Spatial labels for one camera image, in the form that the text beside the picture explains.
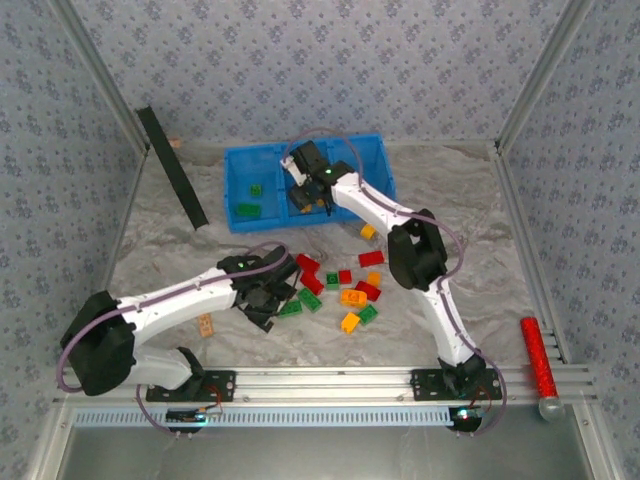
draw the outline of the red lego brick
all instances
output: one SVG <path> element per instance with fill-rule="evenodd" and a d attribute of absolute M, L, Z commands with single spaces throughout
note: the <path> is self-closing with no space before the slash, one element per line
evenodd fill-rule
<path fill-rule="evenodd" d="M 340 281 L 340 285 L 351 285 L 351 282 L 353 282 L 351 270 L 340 270 L 338 272 L 338 280 Z"/>
<path fill-rule="evenodd" d="M 367 300 L 371 300 L 372 302 L 378 300 L 378 297 L 382 293 L 376 287 L 374 287 L 373 285 L 369 285 L 367 282 L 358 282 L 358 284 L 356 285 L 356 290 L 366 293 Z"/>
<path fill-rule="evenodd" d="M 320 270 L 320 264 L 312 258 L 307 257 L 304 253 L 301 253 L 296 257 L 296 263 L 305 272 L 316 273 Z"/>
<path fill-rule="evenodd" d="M 300 277 L 300 282 L 307 287 L 311 292 L 318 296 L 324 290 L 324 285 L 320 280 L 318 280 L 315 275 L 311 272 L 304 272 Z"/>
<path fill-rule="evenodd" d="M 384 254 L 380 250 L 376 250 L 375 252 L 361 253 L 358 255 L 358 259 L 360 260 L 360 266 L 365 268 L 384 263 Z"/>

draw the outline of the red cylinder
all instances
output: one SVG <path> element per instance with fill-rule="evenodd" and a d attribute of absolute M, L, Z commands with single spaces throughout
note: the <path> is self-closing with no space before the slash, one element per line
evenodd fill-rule
<path fill-rule="evenodd" d="M 522 328 L 524 343 L 527 346 L 540 397 L 557 397 L 558 390 L 556 389 L 556 382 L 553 380 L 553 373 L 551 372 L 551 365 L 544 347 L 538 320 L 535 317 L 523 318 L 520 320 L 520 328 Z"/>

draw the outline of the floor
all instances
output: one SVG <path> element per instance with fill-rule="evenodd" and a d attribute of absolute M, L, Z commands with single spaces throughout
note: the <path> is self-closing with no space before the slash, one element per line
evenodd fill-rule
<path fill-rule="evenodd" d="M 191 278 L 218 260 L 267 239 L 287 243 L 322 263 L 321 272 L 352 268 L 359 253 L 384 248 L 359 236 L 362 222 L 261 234 L 231 234 L 223 205 L 220 151 L 177 150 L 210 225 L 193 230 L 155 156 L 145 165 L 140 188 L 111 283 L 117 296 L 140 294 Z M 532 314 L 514 241 L 501 205 L 491 163 L 483 149 L 388 146 L 400 203 L 427 207 L 450 225 L 465 245 L 465 264 L 453 279 L 453 296 L 479 347 L 501 364 L 528 363 L 519 320 Z M 450 268 L 457 259 L 445 238 Z M 200 337 L 196 320 L 154 338 L 154 346 L 191 348 L 203 365 L 434 365 L 435 342 L 411 292 L 394 284 L 384 268 L 376 303 L 379 317 L 352 335 L 340 330 L 347 313 L 337 292 L 324 292 L 315 314 L 275 320 L 265 334 L 237 310 L 215 312 L 213 337 Z"/>

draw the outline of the orange lego brick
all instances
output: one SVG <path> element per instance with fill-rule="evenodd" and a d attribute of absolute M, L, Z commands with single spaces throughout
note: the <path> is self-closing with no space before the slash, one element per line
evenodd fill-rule
<path fill-rule="evenodd" d="M 342 323 L 340 324 L 340 328 L 344 330 L 346 333 L 351 334 L 360 322 L 360 317 L 358 317 L 355 313 L 349 312 L 347 316 L 344 317 Z"/>
<path fill-rule="evenodd" d="M 360 230 L 360 235 L 367 240 L 371 240 L 375 234 L 376 229 L 369 224 L 366 224 L 364 227 L 362 227 L 362 230 Z"/>
<path fill-rule="evenodd" d="M 367 305 L 367 294 L 358 290 L 343 290 L 340 303 L 345 307 L 364 308 Z"/>
<path fill-rule="evenodd" d="M 367 275 L 367 283 L 374 287 L 380 286 L 381 279 L 382 276 L 380 275 L 380 272 L 370 272 L 369 275 Z"/>
<path fill-rule="evenodd" d="M 213 319 L 210 313 L 198 315 L 198 325 L 200 327 L 200 335 L 202 335 L 203 338 L 213 335 Z"/>

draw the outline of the patterned wallpaper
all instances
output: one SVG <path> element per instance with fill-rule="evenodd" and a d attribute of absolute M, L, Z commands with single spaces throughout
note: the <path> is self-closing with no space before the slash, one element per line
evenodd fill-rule
<path fill-rule="evenodd" d="M 46 2 L 0 2 L 0 18 L 0 479 L 16 480 L 137 161 Z"/>
<path fill-rule="evenodd" d="M 565 0 L 76 0 L 129 105 L 170 135 L 309 126 L 493 139 Z"/>
<path fill-rule="evenodd" d="M 576 362 L 640 478 L 640 5 L 597 2 L 509 154 Z"/>

